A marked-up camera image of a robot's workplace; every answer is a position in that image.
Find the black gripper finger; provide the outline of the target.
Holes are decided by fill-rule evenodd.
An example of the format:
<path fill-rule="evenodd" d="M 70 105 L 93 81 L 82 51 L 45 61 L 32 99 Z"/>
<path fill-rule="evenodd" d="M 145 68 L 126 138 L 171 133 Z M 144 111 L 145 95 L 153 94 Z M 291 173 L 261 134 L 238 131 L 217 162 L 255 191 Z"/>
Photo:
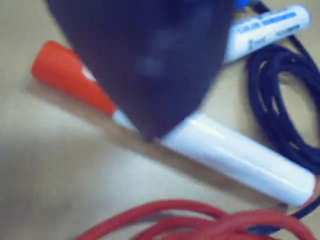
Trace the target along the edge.
<path fill-rule="evenodd" d="M 203 102 L 224 59 L 231 0 L 49 0 L 70 45 L 149 141 Z"/>

